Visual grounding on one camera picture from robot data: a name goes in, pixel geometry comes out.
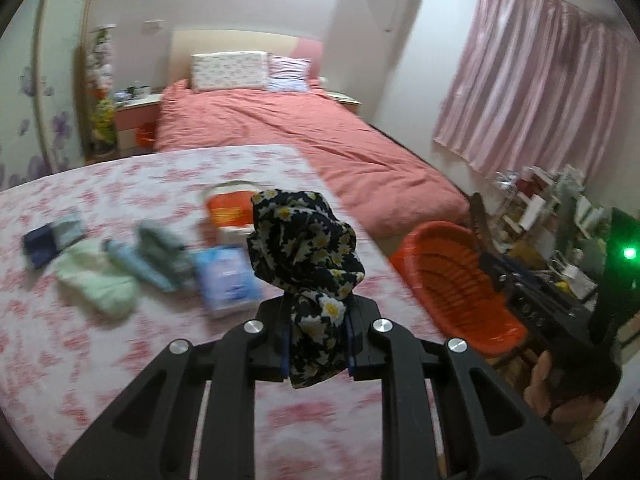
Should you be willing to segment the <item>person's right hand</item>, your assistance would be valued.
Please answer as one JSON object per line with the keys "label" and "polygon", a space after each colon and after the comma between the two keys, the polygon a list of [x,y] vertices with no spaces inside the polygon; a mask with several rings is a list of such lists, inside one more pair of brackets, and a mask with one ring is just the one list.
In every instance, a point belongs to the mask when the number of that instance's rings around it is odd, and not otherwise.
{"label": "person's right hand", "polygon": [[593,430],[605,403],[592,393],[563,389],[563,377],[564,372],[553,364],[551,353],[544,350],[532,369],[523,399],[559,438],[572,443]]}

